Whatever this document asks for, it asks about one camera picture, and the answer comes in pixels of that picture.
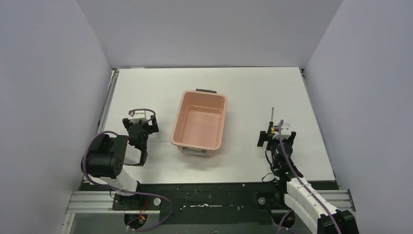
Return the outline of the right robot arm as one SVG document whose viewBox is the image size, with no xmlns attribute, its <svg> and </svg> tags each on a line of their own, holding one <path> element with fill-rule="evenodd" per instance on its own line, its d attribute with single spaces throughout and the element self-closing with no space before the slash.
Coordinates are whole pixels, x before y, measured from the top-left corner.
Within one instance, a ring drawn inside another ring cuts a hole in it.
<svg viewBox="0 0 413 234">
<path fill-rule="evenodd" d="M 313 234 L 357 234 L 354 215 L 340 210 L 312 187 L 295 166 L 291 156 L 296 132 L 275 127 L 260 131 L 258 147 L 265 147 L 264 155 L 279 189 L 279 201 L 291 209 Z"/>
</svg>

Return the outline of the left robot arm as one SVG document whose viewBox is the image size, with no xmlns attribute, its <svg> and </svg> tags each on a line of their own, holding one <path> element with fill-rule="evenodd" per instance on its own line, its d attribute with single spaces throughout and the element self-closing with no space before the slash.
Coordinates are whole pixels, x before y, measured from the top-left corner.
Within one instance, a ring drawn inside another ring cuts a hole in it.
<svg viewBox="0 0 413 234">
<path fill-rule="evenodd" d="M 139 209 L 144 203 L 142 192 L 138 191 L 139 182 L 124 169 L 124 165 L 144 166 L 148 157 L 148 138 L 158 133 L 155 115 L 124 118 L 122 123 L 126 135 L 103 131 L 96 135 L 87 147 L 81 161 L 81 170 L 89 182 L 99 185 L 92 177 L 99 178 L 117 195 L 125 196 L 125 203 L 131 209 Z"/>
</svg>

